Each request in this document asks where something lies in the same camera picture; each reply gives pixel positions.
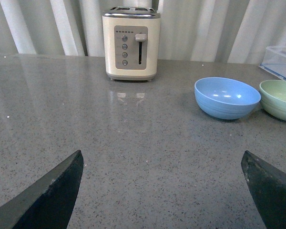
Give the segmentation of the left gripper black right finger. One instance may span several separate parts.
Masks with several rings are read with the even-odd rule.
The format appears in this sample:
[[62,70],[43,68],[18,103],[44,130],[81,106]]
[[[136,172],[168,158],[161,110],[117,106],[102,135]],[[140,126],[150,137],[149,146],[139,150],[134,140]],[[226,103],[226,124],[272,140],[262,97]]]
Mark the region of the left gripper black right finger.
[[246,150],[241,167],[266,228],[286,229],[286,173]]

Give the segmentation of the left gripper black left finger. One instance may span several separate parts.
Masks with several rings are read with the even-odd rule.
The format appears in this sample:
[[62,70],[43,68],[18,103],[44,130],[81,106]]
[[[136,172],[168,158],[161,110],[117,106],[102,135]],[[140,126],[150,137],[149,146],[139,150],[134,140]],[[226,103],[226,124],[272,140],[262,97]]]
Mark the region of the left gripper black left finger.
[[80,150],[0,207],[0,229],[65,229],[83,174]]

